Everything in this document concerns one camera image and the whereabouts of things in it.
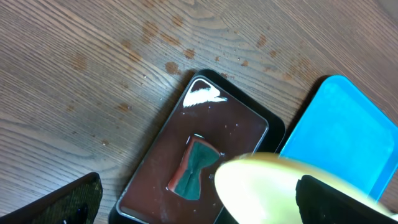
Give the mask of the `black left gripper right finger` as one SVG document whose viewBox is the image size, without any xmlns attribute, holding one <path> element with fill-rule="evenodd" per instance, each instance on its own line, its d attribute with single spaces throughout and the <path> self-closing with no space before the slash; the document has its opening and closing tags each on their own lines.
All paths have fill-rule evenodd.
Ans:
<svg viewBox="0 0 398 224">
<path fill-rule="evenodd" d="M 304 175 L 297 181 L 296 204 L 303 224 L 397 224 L 397 220 Z"/>
</svg>

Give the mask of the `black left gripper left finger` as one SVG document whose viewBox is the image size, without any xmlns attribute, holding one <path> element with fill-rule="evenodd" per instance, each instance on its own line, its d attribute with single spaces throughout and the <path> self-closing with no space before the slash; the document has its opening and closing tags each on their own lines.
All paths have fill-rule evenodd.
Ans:
<svg viewBox="0 0 398 224">
<path fill-rule="evenodd" d="M 52 193 L 1 217 L 1 223 L 93 223 L 103 188 L 100 175 L 91 172 Z"/>
</svg>

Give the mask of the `orange and green sponge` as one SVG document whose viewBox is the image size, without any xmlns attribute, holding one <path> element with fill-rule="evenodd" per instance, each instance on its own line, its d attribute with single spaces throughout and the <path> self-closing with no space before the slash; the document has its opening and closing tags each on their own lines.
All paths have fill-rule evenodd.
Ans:
<svg viewBox="0 0 398 224">
<path fill-rule="evenodd" d="M 188 137 L 186 146 L 180 164 L 167 184 L 167 190 L 185 200 L 199 200 L 201 172 L 215 164 L 221 153 L 196 134 Z"/>
</svg>

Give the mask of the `yellow plate with red stain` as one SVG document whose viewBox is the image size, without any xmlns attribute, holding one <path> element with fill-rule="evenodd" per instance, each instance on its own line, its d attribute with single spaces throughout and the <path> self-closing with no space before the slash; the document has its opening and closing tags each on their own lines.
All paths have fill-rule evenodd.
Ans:
<svg viewBox="0 0 398 224">
<path fill-rule="evenodd" d="M 297 181 L 310 175 L 397 220 L 397 215 L 337 176 L 276 154 L 244 154 L 219 166 L 215 187 L 238 223 L 303 223 L 296 204 Z"/>
</svg>

